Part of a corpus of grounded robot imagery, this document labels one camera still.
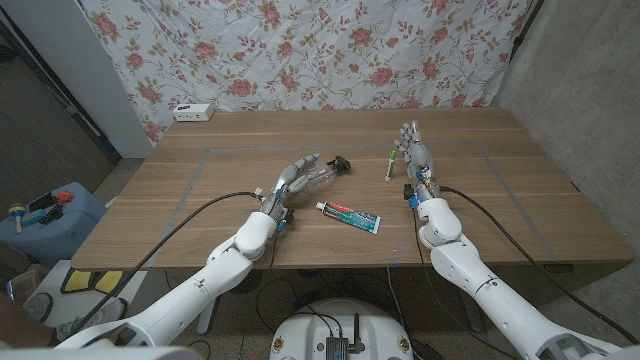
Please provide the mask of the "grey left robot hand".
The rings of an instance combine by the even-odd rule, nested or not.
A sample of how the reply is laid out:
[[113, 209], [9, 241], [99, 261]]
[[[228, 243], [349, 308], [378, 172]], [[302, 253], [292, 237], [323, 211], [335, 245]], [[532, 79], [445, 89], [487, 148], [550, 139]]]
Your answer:
[[285, 204], [288, 197], [305, 190], [320, 177], [320, 170], [316, 167], [318, 158], [318, 153], [307, 155], [287, 166], [266, 198], [262, 212], [274, 221], [282, 219], [287, 212]]

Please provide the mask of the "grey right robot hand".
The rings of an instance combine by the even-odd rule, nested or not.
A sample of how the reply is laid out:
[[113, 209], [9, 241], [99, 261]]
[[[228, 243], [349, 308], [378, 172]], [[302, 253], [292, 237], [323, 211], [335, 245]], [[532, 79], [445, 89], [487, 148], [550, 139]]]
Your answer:
[[420, 200], [438, 198], [433, 156], [422, 140], [418, 122], [404, 123], [399, 133], [400, 139], [394, 145], [407, 166], [409, 184]]

